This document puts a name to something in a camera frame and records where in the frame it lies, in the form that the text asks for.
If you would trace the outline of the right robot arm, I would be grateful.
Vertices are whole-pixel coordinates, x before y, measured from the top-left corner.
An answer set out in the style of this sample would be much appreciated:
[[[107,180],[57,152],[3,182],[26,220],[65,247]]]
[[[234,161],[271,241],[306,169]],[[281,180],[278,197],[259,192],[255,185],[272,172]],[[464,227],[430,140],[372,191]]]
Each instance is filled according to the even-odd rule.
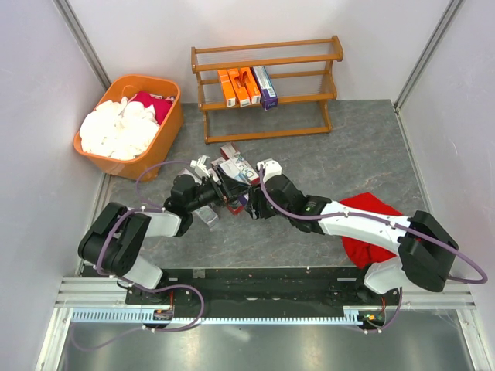
[[[413,216],[391,216],[355,209],[330,198],[305,195],[285,175],[252,186],[247,212],[253,219],[283,216],[304,233],[356,240],[390,253],[389,258],[360,266],[361,278],[353,291],[366,305],[404,284],[443,291],[459,249],[430,213],[418,210]]]

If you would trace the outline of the orange Curaprox toothpaste box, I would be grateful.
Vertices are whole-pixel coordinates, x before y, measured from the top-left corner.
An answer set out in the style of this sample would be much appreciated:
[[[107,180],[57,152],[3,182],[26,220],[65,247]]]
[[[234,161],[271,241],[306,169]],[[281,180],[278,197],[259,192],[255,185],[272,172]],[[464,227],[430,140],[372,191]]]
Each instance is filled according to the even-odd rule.
[[[230,81],[228,72],[227,70],[218,70],[217,75],[224,96],[225,104],[227,107],[233,107],[237,103],[237,97]]]

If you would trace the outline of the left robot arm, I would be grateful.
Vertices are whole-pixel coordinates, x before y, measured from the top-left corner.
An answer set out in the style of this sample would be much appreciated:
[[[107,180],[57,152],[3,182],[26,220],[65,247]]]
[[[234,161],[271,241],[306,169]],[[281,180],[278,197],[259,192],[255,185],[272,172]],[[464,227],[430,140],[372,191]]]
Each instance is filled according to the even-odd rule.
[[[196,182],[190,174],[174,178],[170,197],[163,206],[129,209],[108,203],[78,246],[82,260],[95,266],[101,275],[114,275],[142,286],[143,295],[153,304],[169,297],[163,272],[140,256],[146,237],[181,237],[193,223],[193,212],[211,204],[224,205],[248,193],[251,184],[231,178],[218,166]]]

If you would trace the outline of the purple white R.O toothpaste box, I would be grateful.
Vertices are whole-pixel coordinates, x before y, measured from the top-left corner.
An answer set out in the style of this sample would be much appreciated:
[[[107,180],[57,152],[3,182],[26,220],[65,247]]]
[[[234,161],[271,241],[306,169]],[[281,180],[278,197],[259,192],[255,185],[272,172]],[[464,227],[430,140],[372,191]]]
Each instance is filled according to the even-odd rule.
[[[218,167],[229,178],[247,185],[251,184],[249,178],[243,174],[231,159],[217,158],[212,161],[212,165]]]

